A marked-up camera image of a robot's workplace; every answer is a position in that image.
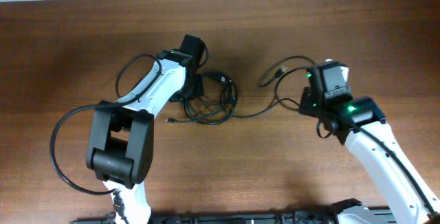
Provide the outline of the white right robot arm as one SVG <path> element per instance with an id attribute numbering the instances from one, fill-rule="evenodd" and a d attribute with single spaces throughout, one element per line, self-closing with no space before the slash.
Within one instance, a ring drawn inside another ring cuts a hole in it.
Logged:
<path id="1" fill-rule="evenodd" d="M 318 118 L 363 165 L 398 223 L 439 220 L 439 198 L 404 154 L 370 97 L 354 99 L 348 87 L 329 93 L 306 87 L 299 111 Z"/>

